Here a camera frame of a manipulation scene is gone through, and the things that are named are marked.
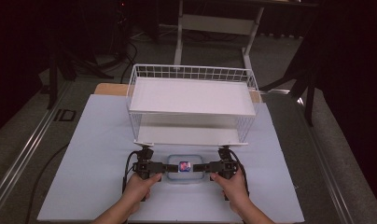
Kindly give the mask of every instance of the white wire basket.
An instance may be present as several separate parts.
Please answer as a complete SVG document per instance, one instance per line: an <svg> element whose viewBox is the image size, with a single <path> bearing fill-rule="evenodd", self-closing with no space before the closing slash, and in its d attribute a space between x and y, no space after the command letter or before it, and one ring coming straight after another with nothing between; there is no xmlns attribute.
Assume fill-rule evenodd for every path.
<svg viewBox="0 0 377 224"><path fill-rule="evenodd" d="M241 145L262 103L252 70L136 64L127 91L134 140Z"/></svg>

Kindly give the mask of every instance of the black device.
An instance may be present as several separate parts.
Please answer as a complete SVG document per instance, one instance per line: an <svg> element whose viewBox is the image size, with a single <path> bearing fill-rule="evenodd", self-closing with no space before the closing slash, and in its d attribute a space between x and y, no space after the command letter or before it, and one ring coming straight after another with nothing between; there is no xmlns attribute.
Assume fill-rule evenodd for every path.
<svg viewBox="0 0 377 224"><path fill-rule="evenodd" d="M171 165L171 164L164 164L158 161L151 161L151 157L153 156L154 151L151 150L148 146L142 146L142 150L140 151L133 151L130 156L128 157L126 168L125 168L125 175L123 178L123 185L122 191L124 192L126 184L127 184L127 174L128 174L128 165L130 163L130 158L132 154L136 154L138 161L133 163L133 171L136 172L142 179L149 179L151 174L157 173L177 173L178 166Z"/></svg>
<svg viewBox="0 0 377 224"><path fill-rule="evenodd" d="M241 168L244 175L246 191L247 194L249 194L249 191L247 189L246 173L244 171L244 167L239 162L235 153L231 151L228 146L223 146L218 149L218 155L220 156L220 161L211 161L209 163L204 164L194 164L193 172L218 173L220 176L226 179L231 179L237 172L238 168Z"/></svg>

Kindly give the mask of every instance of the gray carpet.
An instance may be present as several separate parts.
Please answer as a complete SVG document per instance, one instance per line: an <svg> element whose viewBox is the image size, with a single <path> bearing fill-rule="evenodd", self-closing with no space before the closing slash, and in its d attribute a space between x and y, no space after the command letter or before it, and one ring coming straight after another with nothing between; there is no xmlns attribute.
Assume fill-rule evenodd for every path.
<svg viewBox="0 0 377 224"><path fill-rule="evenodd" d="M148 41L144 35L135 39L141 39L132 40L137 47L135 58L137 63L173 63L174 32L161 36L159 44ZM244 37L228 42L186 41L182 64L243 67L240 47L245 45L245 41ZM259 36L255 40L250 56L259 86L269 84L284 74L299 45L299 39L288 37L275 39ZM133 55L134 49L130 47L129 50ZM113 80L101 80L88 74L80 74L77 81L66 84L67 91L58 109L75 110L76 118L74 121L53 121L49 125L35 154L0 210L0 223L24 223L31 192L40 170L58 149L70 141L80 114L96 85L101 82L119 82L125 66L126 64L123 64L114 70L107 71L109 75L115 77ZM128 81L130 72L126 74L124 82ZM284 84L280 89L288 90L291 84ZM329 196L328 185L319 168L311 134L315 135L318 145L325 153L330 170L351 212L353 223L377 223L377 202L360 173L355 158L329 112L321 92L317 91L315 95L313 128L309 128L302 121L300 107L288 96L273 93L265 96L265 100L270 108L293 183L297 187L300 206L306 220L304 223L344 223L340 221L335 205ZM45 115L47 104L48 97L37 94L0 131L0 181ZM30 223L39 223L35 218L62 157L63 152L52 161L39 181Z"/></svg>

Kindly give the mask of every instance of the sticker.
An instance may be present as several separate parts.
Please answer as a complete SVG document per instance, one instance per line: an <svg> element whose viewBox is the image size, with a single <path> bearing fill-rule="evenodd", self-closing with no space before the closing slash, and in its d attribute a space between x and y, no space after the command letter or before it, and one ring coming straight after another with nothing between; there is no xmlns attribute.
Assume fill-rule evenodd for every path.
<svg viewBox="0 0 377 224"><path fill-rule="evenodd" d="M179 163L179 172L189 172L191 170L191 164L189 161L181 161Z"/></svg>

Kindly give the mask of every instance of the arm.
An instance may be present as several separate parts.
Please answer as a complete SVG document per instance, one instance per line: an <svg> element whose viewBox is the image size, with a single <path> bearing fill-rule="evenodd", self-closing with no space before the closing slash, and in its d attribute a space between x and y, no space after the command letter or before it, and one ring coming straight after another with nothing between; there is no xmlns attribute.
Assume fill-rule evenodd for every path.
<svg viewBox="0 0 377 224"><path fill-rule="evenodd" d="M157 183L161 174L156 174L143 180L138 174L133 174L121 198L109 209L93 220L92 224L120 224L128 219L130 214L139 209L140 201L149 197L150 187Z"/></svg>
<svg viewBox="0 0 377 224"><path fill-rule="evenodd" d="M244 178L241 169L231 179L225 179L218 174L211 174L215 182L223 188L224 193L230 200L230 208L238 214L247 224L272 224L261 210L259 210L251 201L244 187Z"/></svg>

